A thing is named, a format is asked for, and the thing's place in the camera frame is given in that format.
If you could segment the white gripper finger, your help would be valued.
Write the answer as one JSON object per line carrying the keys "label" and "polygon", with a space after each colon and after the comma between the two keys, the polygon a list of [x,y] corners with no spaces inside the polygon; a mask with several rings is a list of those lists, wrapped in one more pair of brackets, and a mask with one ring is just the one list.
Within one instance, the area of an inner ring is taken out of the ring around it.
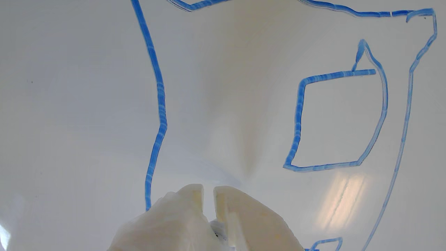
{"label": "white gripper finger", "polygon": [[214,188],[216,219],[237,251],[303,251],[283,217],[239,189]]}
{"label": "white gripper finger", "polygon": [[168,192],[151,208],[123,224],[110,251],[222,251],[223,244],[203,214],[202,184]]}

